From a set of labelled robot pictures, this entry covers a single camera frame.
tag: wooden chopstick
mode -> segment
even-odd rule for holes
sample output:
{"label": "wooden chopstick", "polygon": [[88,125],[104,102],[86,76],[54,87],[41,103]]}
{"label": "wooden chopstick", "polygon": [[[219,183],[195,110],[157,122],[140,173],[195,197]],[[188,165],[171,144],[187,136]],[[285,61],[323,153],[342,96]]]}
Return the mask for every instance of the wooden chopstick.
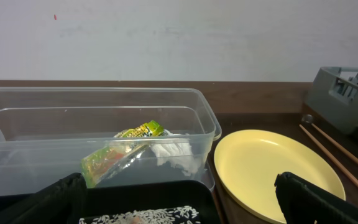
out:
{"label": "wooden chopstick", "polygon": [[332,160],[335,165],[353,182],[354,185],[358,188],[358,180],[351,174],[342,164],[339,162],[308,130],[306,130],[302,124],[299,124],[299,127],[309,136],[309,138],[317,144],[317,146]]}
{"label": "wooden chopstick", "polygon": [[325,138],[327,138],[331,143],[333,143],[339,150],[341,150],[345,155],[347,155],[351,160],[353,160],[358,165],[358,158],[353,156],[345,147],[341,146],[333,138],[329,137],[323,130],[319,129],[315,124],[311,124],[317,131],[319,131]]}

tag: clear plastic container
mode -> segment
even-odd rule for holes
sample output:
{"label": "clear plastic container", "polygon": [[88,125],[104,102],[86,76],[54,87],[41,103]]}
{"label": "clear plastic container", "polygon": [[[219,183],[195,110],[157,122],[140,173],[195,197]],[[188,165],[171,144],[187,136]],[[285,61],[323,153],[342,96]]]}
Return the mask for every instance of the clear plastic container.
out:
{"label": "clear plastic container", "polygon": [[[150,120],[178,135],[113,138]],[[36,192],[81,172],[81,159],[107,144],[149,147],[98,187],[195,179],[211,188],[206,158],[220,135],[208,102],[194,89],[0,88],[0,195]],[[151,151],[184,142],[192,154],[156,158]],[[196,169],[185,174],[186,166]]]}

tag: plate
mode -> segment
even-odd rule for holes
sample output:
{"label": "plate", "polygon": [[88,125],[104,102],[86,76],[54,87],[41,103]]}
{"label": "plate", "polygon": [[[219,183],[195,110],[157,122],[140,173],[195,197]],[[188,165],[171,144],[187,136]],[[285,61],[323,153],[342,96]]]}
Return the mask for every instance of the plate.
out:
{"label": "plate", "polygon": [[328,163],[281,134],[243,130],[216,146],[216,170],[227,192],[242,207],[271,223],[286,223],[275,195],[277,174],[292,172],[345,200],[342,182]]}

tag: wall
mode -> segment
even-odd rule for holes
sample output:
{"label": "wall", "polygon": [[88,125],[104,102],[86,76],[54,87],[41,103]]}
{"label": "wall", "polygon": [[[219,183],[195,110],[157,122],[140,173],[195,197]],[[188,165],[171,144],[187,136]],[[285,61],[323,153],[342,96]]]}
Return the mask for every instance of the wall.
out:
{"label": "wall", "polygon": [[358,67],[358,0],[0,0],[0,79],[311,82],[327,65]]}

